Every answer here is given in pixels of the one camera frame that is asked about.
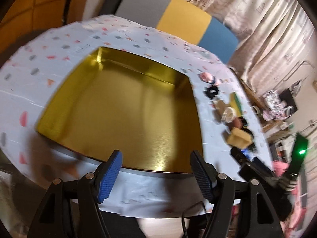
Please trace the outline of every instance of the yellow sponge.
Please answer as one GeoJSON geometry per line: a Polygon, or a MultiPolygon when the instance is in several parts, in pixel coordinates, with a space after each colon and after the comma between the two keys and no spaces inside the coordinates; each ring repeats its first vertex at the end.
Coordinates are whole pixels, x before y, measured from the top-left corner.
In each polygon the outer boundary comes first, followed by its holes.
{"type": "Polygon", "coordinates": [[[227,138],[227,143],[239,149],[245,149],[252,144],[252,137],[249,133],[238,128],[232,128],[227,138]]]}

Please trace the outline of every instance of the gray panel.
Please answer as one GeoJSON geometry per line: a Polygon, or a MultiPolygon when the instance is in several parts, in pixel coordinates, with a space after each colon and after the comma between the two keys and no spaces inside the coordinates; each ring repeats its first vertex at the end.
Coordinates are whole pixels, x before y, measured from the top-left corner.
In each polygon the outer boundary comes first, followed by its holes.
{"type": "Polygon", "coordinates": [[[116,16],[155,28],[171,0],[122,0],[116,16]]]}

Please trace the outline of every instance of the tablecloth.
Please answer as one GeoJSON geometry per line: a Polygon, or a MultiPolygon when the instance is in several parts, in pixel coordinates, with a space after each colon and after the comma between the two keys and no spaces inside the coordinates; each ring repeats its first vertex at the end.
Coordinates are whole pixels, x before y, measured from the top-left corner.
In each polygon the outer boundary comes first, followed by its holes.
{"type": "MultiPolygon", "coordinates": [[[[215,55],[154,28],[103,15],[46,31],[20,47],[0,69],[0,148],[23,175],[47,188],[54,178],[78,179],[96,169],[95,164],[50,148],[34,125],[65,77],[100,46],[141,55],[186,74],[199,114],[205,161],[218,172],[242,180],[237,174],[239,165],[224,141],[227,127],[215,117],[212,102],[203,92],[208,84],[199,78],[201,72],[216,76],[221,82],[218,97],[228,103],[229,94],[237,93],[254,133],[256,155],[272,167],[261,126],[243,89],[215,55]]],[[[175,217],[200,200],[192,176],[170,179],[121,171],[100,208],[133,217],[175,217]]]]}

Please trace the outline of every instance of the round table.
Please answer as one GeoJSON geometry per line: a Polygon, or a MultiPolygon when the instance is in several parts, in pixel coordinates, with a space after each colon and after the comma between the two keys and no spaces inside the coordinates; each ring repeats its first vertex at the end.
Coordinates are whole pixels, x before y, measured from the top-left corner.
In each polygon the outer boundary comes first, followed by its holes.
{"type": "MultiPolygon", "coordinates": [[[[221,82],[218,97],[228,103],[229,94],[236,92],[243,116],[254,134],[256,156],[272,167],[261,126],[243,89],[214,54],[154,28],[103,15],[48,30],[20,47],[0,70],[0,148],[30,180],[47,188],[56,177],[68,181],[96,169],[97,161],[62,153],[61,148],[39,135],[34,126],[65,77],[98,47],[150,58],[187,75],[199,115],[205,161],[218,172],[242,180],[237,174],[239,165],[224,141],[227,127],[216,119],[212,102],[203,92],[208,84],[199,78],[201,72],[216,76],[221,82]]],[[[192,175],[162,178],[155,173],[122,169],[110,197],[100,209],[132,217],[179,217],[202,199],[192,175]]],[[[208,202],[205,204],[207,210],[212,209],[208,202]]]]}

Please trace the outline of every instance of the metal bolt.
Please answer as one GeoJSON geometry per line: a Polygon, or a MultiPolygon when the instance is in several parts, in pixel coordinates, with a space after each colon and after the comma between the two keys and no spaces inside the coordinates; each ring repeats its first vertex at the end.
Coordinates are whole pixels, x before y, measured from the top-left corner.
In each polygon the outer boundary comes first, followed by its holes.
{"type": "Polygon", "coordinates": [[[60,184],[61,183],[61,179],[57,178],[53,181],[53,184],[60,184]]]}
{"type": "Polygon", "coordinates": [[[259,185],[259,181],[257,179],[252,179],[251,184],[257,186],[257,185],[259,185]]]}
{"type": "Polygon", "coordinates": [[[93,179],[95,177],[94,173],[88,173],[85,176],[86,176],[86,179],[93,179]]]}
{"type": "Polygon", "coordinates": [[[227,175],[226,174],[223,174],[223,173],[220,173],[218,174],[218,177],[222,180],[226,180],[227,179],[227,175]]]}

